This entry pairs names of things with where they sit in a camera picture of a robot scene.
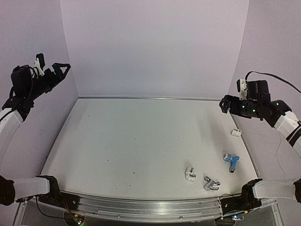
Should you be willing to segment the white pipe elbow fitting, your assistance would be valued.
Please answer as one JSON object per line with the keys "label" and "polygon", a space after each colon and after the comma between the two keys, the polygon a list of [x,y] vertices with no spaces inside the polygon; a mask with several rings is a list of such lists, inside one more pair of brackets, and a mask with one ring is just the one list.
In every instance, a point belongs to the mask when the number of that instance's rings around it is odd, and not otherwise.
{"label": "white pipe elbow fitting", "polygon": [[185,179],[190,182],[194,182],[196,179],[195,168],[187,167],[185,170]]}

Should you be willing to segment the chrome water faucet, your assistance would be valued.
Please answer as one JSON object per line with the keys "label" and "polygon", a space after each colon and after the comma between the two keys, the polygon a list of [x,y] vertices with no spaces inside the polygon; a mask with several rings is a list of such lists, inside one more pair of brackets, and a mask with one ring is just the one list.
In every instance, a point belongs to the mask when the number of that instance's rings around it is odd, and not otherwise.
{"label": "chrome water faucet", "polygon": [[217,191],[217,190],[219,190],[219,187],[220,187],[220,185],[221,185],[220,182],[214,181],[214,180],[212,180],[212,179],[211,179],[210,177],[208,177],[208,176],[205,176],[205,177],[204,177],[204,180],[205,180],[206,184],[204,185],[203,188],[204,188],[206,191],[210,191],[210,190]]}

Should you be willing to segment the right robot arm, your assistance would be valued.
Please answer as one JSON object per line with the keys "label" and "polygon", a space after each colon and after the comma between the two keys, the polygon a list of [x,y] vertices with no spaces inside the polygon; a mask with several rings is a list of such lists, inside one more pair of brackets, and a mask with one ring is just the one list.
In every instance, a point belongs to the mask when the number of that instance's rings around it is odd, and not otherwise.
{"label": "right robot arm", "polygon": [[[301,151],[301,121],[282,100],[272,101],[265,80],[237,81],[239,96],[225,95],[219,107],[223,113],[244,118],[265,120],[281,134],[297,152]],[[219,200],[222,213],[249,211],[261,206],[262,198],[282,198],[301,201],[301,181],[267,181],[254,179],[243,185],[239,196]]]}

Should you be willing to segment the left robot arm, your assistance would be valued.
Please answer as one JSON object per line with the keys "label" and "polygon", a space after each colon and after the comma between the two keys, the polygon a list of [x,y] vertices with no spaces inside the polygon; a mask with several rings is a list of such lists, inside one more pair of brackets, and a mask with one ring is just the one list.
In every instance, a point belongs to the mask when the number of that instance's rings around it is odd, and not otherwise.
{"label": "left robot arm", "polygon": [[[13,69],[11,74],[13,87],[0,112],[1,158],[4,157],[13,136],[34,107],[34,101],[62,82],[71,68],[70,64],[61,63],[54,63],[52,67],[45,71],[39,66],[29,65],[17,66]],[[15,202],[24,202],[34,196],[44,198],[55,206],[63,202],[63,194],[54,176],[35,176],[15,180],[0,177],[2,205],[9,206]]]}

